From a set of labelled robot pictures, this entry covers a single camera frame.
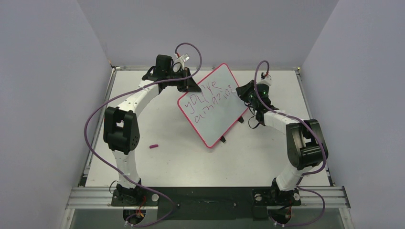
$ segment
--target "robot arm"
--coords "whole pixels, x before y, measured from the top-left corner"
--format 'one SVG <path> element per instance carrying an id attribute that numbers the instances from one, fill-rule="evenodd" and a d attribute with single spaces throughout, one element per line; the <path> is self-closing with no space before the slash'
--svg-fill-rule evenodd
<path id="1" fill-rule="evenodd" d="M 158 55 L 155 66 L 142 77 L 139 84 L 143 88 L 138 93 L 130 95 L 117 107 L 108 107 L 105 111 L 103 139 L 112 150 L 117 162 L 117 168 L 132 181 L 141 184 L 135 162 L 135 148 L 140 139 L 138 117 L 146 105 L 167 86 L 177 86 L 179 92 L 201 92 L 200 87 L 192 78 L 175 82 L 163 82 L 145 87 L 156 81 L 180 79 L 191 75 L 190 69 L 184 66 L 188 55 L 179 57 L 176 61 L 170 56 Z M 142 200 L 143 190 L 130 183 L 119 174 L 117 184 L 118 199 L 127 204 L 137 204 Z"/>
<path id="2" fill-rule="evenodd" d="M 257 90 L 266 105 L 276 110 L 275 113 L 267 110 L 260 103 L 255 92 L 253 80 L 244 86 L 238 87 L 236 92 L 249 107 L 254 109 L 255 118 L 261 125 L 273 127 L 286 135 L 289 162 L 281 174 L 275 178 L 273 185 L 276 186 L 278 191 L 291 191 L 297 187 L 297 183 L 303 173 L 309 172 L 314 166 L 322 162 L 322 152 L 319 143 L 316 142 L 315 138 L 302 123 L 279 114 L 285 112 L 271 105 L 271 101 L 268 98 L 271 78 L 268 79 L 267 77 L 269 76 L 263 76 L 262 74 L 262 81 L 257 84 Z M 315 119 L 304 120 L 304 122 L 306 122 L 321 139 L 326 157 L 328 157 L 328 151 L 319 122 Z"/>

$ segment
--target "white wall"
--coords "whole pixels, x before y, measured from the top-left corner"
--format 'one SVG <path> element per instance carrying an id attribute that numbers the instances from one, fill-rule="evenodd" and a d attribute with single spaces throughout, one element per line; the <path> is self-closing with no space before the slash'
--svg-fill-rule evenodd
<path id="1" fill-rule="evenodd" d="M 291 69 L 304 63 L 338 0 L 78 2 L 113 66 L 151 66 L 157 54 L 174 55 L 177 44 L 191 42 L 204 66 L 255 69 L 267 59 L 274 69 Z"/>
<path id="2" fill-rule="evenodd" d="M 110 73 L 75 0 L 0 2 L 0 228 L 59 227 Z"/>
<path id="3" fill-rule="evenodd" d="M 340 0 L 302 66 L 356 228 L 405 228 L 405 1 Z"/>

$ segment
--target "glass panel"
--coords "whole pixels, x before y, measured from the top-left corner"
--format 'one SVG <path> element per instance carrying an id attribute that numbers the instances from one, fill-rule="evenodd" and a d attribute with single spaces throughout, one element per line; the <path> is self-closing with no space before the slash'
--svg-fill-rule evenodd
<path id="1" fill-rule="evenodd" d="M 320 209 L 293 209 L 293 216 L 289 223 L 304 223 L 311 221 L 317 217 Z M 156 220 L 157 210 L 150 209 L 147 211 L 142 224 Z M 121 209 L 76 209 L 72 220 L 71 229 L 130 229 L 127 225 L 124 227 Z M 191 229 L 236 229 L 250 228 L 263 229 L 274 228 L 272 221 L 252 221 L 251 219 L 236 219 L 236 220 L 165 220 L 150 227 L 151 229 L 167 229 L 167 228 L 191 228 Z M 343 229 L 343 222 L 338 208 L 327 208 L 323 217 L 317 222 L 305 226 L 296 227 L 299 229 Z"/>

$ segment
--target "small whiteboard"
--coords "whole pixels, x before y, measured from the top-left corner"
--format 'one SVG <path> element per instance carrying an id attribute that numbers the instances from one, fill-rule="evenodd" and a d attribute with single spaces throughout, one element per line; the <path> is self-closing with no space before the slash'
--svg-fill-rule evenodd
<path id="1" fill-rule="evenodd" d="M 177 105 L 204 144 L 211 148 L 247 110 L 238 97 L 239 86 L 226 63 L 204 77 L 200 93 L 186 93 Z"/>

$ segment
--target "white table surface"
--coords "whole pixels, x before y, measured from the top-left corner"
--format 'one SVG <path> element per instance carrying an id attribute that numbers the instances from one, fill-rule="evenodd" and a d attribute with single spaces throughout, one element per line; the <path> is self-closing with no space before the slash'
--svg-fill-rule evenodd
<path id="1" fill-rule="evenodd" d="M 200 71 L 199 82 L 211 71 Z M 117 71 L 111 98 L 134 90 L 146 71 Z M 254 77 L 254 71 L 233 71 L 239 85 Z M 294 71 L 271 71 L 272 104 L 294 116 L 308 119 L 308 112 Z M 167 87 L 139 115 L 140 141 L 135 158 L 142 184 L 150 187 L 258 187 L 270 186 L 288 162 L 286 137 L 271 127 L 250 129 L 252 116 L 245 112 L 243 124 L 236 123 L 225 135 L 226 142 L 207 148 L 177 106 L 182 94 Z M 109 106 L 117 106 L 125 96 Z M 101 127 L 95 150 L 108 162 L 115 159 L 104 143 Z M 159 147 L 149 149 L 150 145 Z M 118 173 L 95 156 L 86 187 L 108 187 Z M 302 186 L 329 186 L 325 170 L 305 177 Z"/>

